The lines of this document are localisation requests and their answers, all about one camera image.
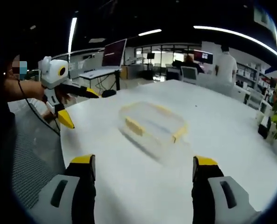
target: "white round table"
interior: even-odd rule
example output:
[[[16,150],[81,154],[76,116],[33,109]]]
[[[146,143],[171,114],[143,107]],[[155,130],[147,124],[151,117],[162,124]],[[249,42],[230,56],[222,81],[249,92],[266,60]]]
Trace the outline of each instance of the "white round table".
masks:
[[[184,140],[194,153],[216,160],[223,174],[248,192],[256,211],[266,208],[277,191],[277,162],[257,133],[256,111],[214,91],[170,80],[67,108],[75,129],[61,125],[65,165],[76,156],[96,155],[96,223],[192,222],[186,178],[165,182],[160,168],[117,130],[119,109],[139,101],[182,116],[189,125]]]

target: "person's hand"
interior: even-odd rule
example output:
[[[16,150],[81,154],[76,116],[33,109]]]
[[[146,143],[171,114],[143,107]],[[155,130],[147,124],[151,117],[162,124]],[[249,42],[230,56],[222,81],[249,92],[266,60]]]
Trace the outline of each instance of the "person's hand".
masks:
[[[67,104],[71,100],[71,97],[67,93],[60,91],[57,87],[55,87],[55,94],[58,101],[62,104]]]
[[[42,117],[47,123],[50,123],[53,119],[56,118],[56,115],[52,114],[51,111],[46,110],[46,112],[42,114]]]
[[[44,100],[45,89],[46,88],[42,86],[41,82],[35,82],[34,89],[33,89],[35,92],[35,96],[36,96],[35,98],[45,102],[45,100]],[[56,94],[58,101],[63,104],[67,104],[67,101],[71,99],[71,97],[68,94],[60,91],[58,87],[55,87],[55,94]]]

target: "person in white shirt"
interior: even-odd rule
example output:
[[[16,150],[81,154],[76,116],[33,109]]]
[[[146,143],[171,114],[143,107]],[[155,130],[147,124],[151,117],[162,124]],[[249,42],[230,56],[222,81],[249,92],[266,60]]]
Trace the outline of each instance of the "person in white shirt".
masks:
[[[229,53],[228,46],[221,46],[222,55],[215,66],[216,76],[220,81],[236,82],[237,62]]]

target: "black ceiling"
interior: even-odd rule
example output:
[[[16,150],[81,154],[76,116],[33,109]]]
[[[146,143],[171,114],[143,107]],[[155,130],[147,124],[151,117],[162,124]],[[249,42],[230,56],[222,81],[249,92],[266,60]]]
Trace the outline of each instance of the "black ceiling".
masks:
[[[269,1],[262,5],[277,25],[277,4]],[[3,33],[15,39],[18,54],[27,60],[30,69],[37,67],[37,61],[45,55],[67,52],[72,17],[78,18],[72,51],[102,47],[122,38],[129,38],[128,46],[133,47],[211,41],[227,43],[277,68],[277,58],[258,44],[230,34],[193,29],[193,25],[227,28],[252,36],[277,50],[271,32],[253,21],[251,0],[74,0],[28,2],[22,6],[15,3],[0,20],[4,20]],[[141,32],[156,28],[162,32],[137,37]],[[106,40],[89,43],[91,38],[101,37]]]

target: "monitor screen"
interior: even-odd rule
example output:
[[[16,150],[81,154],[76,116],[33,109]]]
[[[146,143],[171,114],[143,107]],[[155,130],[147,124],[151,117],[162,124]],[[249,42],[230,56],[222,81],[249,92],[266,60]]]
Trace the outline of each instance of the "monitor screen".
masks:
[[[197,62],[213,64],[213,54],[202,50],[191,50],[193,59]]]
[[[102,67],[121,66],[126,41],[127,39],[124,39],[105,46]]]
[[[155,53],[148,53],[147,59],[154,59],[155,58]]]

